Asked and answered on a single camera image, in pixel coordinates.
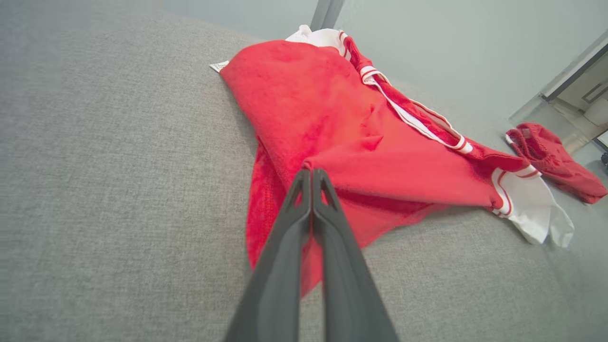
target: red fabric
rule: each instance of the red fabric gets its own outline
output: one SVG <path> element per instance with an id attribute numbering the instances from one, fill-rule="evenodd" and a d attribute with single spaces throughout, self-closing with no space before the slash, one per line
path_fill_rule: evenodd
<path id="1" fill-rule="evenodd" d="M 507 132 L 518 155 L 530 160 L 538 171 L 551 178 L 555 185 L 586 203 L 596 203 L 608 192 L 591 171 L 575 162 L 561 140 L 545 127 L 531 122 L 519 124 Z"/>
<path id="2" fill-rule="evenodd" d="M 221 71 L 255 128 L 255 158 L 247 217 L 247 250 L 255 266 L 296 173 L 325 169 L 361 247 L 395 226 L 411 225 L 452 204 L 501 208 L 491 181 L 500 167 L 515 172 L 525 159 L 471 140 L 467 155 L 405 124 L 359 71 L 371 62 L 345 40 L 348 61 L 334 48 L 270 41 L 239 52 Z M 376 75 L 393 101 L 450 144 L 446 131 L 418 105 Z M 322 277 L 321 250 L 304 247 L 302 293 Z"/>

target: gray wall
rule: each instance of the gray wall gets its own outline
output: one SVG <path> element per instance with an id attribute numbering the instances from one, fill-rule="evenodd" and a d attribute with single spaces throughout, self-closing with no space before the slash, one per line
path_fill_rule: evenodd
<path id="1" fill-rule="evenodd" d="M 285 39 L 309 24 L 317 0 L 162 0 L 164 10 L 248 33 Z"/>
<path id="2" fill-rule="evenodd" d="M 387 76 L 506 118 L 608 29 L 606 0 L 347 0 L 336 28 Z"/>

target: gray fabric surface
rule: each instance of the gray fabric surface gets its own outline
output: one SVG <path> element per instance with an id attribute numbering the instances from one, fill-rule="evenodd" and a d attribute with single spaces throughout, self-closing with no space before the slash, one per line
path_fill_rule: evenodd
<path id="1" fill-rule="evenodd" d="M 256 142 L 208 64 L 257 40 L 131 5 L 0 6 L 1 340 L 221 340 L 249 272 Z M 508 150 L 506 121 L 392 81 Z M 566 250 L 479 208 L 369 246 L 402 340 L 605 340 L 606 200 L 554 193 L 577 226 Z M 302 301 L 302 341 L 322 340 L 321 301 Z"/>

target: white stripe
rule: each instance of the white stripe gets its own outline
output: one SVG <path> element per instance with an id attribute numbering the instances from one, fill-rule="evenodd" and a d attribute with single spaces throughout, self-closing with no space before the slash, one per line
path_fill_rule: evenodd
<path id="1" fill-rule="evenodd" d="M 393 107 L 393 109 L 395 109 L 397 114 L 399 114 L 399 116 L 401 117 L 401 120 L 403 122 L 405 122 L 406 124 L 415 128 L 418 132 L 420 132 L 425 137 L 427 137 L 429 139 L 433 139 L 437 142 L 440 142 L 443 145 L 446 145 L 443 141 L 441 141 L 441 139 L 439 139 L 439 137 L 437 137 L 425 125 L 423 125 L 422 122 L 420 122 L 420 120 L 418 120 L 416 117 L 414 117 L 410 113 L 406 112 L 403 108 L 401 108 L 395 102 L 393 102 L 393 100 L 389 99 L 389 97 L 386 96 L 386 94 L 384 93 L 384 90 L 382 90 L 380 85 L 373 78 L 366 77 L 364 80 L 364 83 L 367 85 L 375 85 L 380 90 L 382 95 L 384 95 L 384 97 L 389 101 L 390 105 Z"/>
<path id="2" fill-rule="evenodd" d="M 383 73 L 381 73 L 381 72 L 378 71 L 378 75 L 380 75 L 380 77 L 382 77 L 386 81 L 386 83 L 388 83 L 389 85 L 391 85 L 389 79 L 387 79 L 386 76 Z"/>
<path id="3" fill-rule="evenodd" d="M 513 173 L 515 173 L 516 176 L 523 177 L 533 173 L 534 171 L 536 171 L 536 168 L 532 165 L 528 165 L 528 167 L 526 167 L 525 169 L 521 169 Z"/>
<path id="4" fill-rule="evenodd" d="M 466 154 L 468 154 L 468 153 L 470 153 L 472 151 L 473 151 L 473 146 L 471 144 L 469 144 L 468 141 L 465 143 L 465 146 L 463 148 L 461 148 L 461 149 L 458 150 L 458 152 L 460 152 L 460 153 L 462 153 L 464 155 L 466 155 Z"/>
<path id="5" fill-rule="evenodd" d="M 374 68 L 372 66 L 364 66 L 363 68 L 361 68 L 361 75 L 365 74 L 367 71 L 370 71 L 370 70 L 375 70 L 375 71 L 368 73 L 365 76 L 365 78 L 362 80 L 363 83 L 366 85 L 376 86 L 380 90 L 382 95 L 389 101 L 390 105 L 393 107 L 393 109 L 395 109 L 397 114 L 399 114 L 399 117 L 401 117 L 401 120 L 403 122 L 405 122 L 409 126 L 415 128 L 418 132 L 420 132 L 425 137 L 432 139 L 434 141 L 437 141 L 441 145 L 444 145 L 445 147 L 448 147 L 448 148 L 451 148 L 454 150 L 454 149 L 460 148 L 462 146 L 462 143 L 465 141 L 465 137 L 463 137 L 458 132 L 454 131 L 455 134 L 457 134 L 460 137 L 458 144 L 456 144 L 456 146 L 448 145 L 443 140 L 441 140 L 437 135 L 435 135 L 435 133 L 431 132 L 428 129 L 428 127 L 423 125 L 423 123 L 420 122 L 420 120 L 418 120 L 415 116 L 411 115 L 405 109 L 401 108 L 399 105 L 397 105 L 395 102 L 393 102 L 393 100 L 389 99 L 389 97 L 386 95 L 384 90 L 382 90 L 382 87 L 380 87 L 380 85 L 376 82 L 376 80 L 374 80 L 373 77 L 368 77 L 368 76 L 372 76 L 372 75 L 376 75 L 376 74 L 380 73 L 379 71 L 376 70 L 376 68 Z M 464 155 L 473 151 L 473 146 L 471 144 L 469 144 L 468 142 L 465 142 L 465 144 L 466 144 L 465 147 L 463 147 L 461 150 L 458 151 Z"/>
<path id="6" fill-rule="evenodd" d="M 511 137 L 508 134 L 505 134 L 505 140 L 507 143 L 514 145 L 515 143 L 511 140 Z"/>
<path id="7" fill-rule="evenodd" d="M 418 106 L 422 107 L 422 108 L 423 108 L 425 111 L 427 111 L 427 113 L 432 114 L 433 116 L 436 116 L 436 117 L 439 117 L 439 118 L 443 119 L 443 120 L 441 120 L 441 121 L 443 121 L 445 124 L 447 124 L 447 125 L 448 125 L 450 128 L 453 128 L 453 127 L 452 127 L 452 124 L 450 124 L 450 122 L 449 122 L 449 121 L 446 119 L 446 117 L 445 117 L 445 116 L 443 116 L 443 115 L 439 114 L 438 112 L 436 112 L 436 111 L 434 111 L 434 110 L 430 109 L 429 107 L 427 107 L 427 106 L 423 105 L 422 103 L 420 103 L 420 102 L 418 102 L 418 101 L 416 101 L 416 100 L 412 100 L 412 99 L 410 99 L 410 101 L 412 101 L 413 103 L 415 103 L 415 104 L 417 104 Z"/>
<path id="8" fill-rule="evenodd" d="M 367 65 L 364 66 L 363 68 L 361 68 L 361 71 L 359 71 L 359 75 L 361 75 L 361 77 L 363 77 L 363 75 L 368 72 L 368 71 L 372 71 L 372 70 L 376 70 L 378 71 L 376 68 L 372 67 L 371 65 Z"/>
<path id="9" fill-rule="evenodd" d="M 348 37 L 348 35 L 346 33 L 344 33 L 344 31 L 340 31 L 340 33 L 338 33 L 339 35 L 342 35 L 340 37 L 340 41 L 342 42 L 342 44 L 344 44 L 344 39 L 346 39 L 346 37 Z"/>
<path id="10" fill-rule="evenodd" d="M 505 191 L 500 187 L 499 183 L 498 183 L 498 178 L 500 177 L 500 174 L 503 172 L 504 170 L 501 169 L 500 167 L 497 167 L 493 172 L 492 172 L 492 184 L 494 185 L 494 189 L 496 190 L 496 192 L 498 193 L 498 196 L 500 196 L 500 199 L 502 200 L 502 207 L 498 208 L 498 211 L 503 214 L 506 215 L 507 212 L 509 212 L 509 208 L 511 207 L 509 205 L 509 199 L 507 199 L 506 197 L 506 193 Z"/>

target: upholstery fabric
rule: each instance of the upholstery fabric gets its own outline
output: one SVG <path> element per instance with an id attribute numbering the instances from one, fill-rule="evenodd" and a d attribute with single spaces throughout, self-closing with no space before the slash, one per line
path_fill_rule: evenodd
<path id="1" fill-rule="evenodd" d="M 0 340 L 223 339 L 257 143 L 209 64 L 257 42 L 125 1 L 0 4 Z M 505 120 L 387 77 L 510 150 Z M 472 208 L 366 247 L 400 339 L 605 340 L 606 199 L 554 195 L 579 227 L 566 250 Z M 321 303 L 302 299 L 300 341 L 322 341 Z"/>

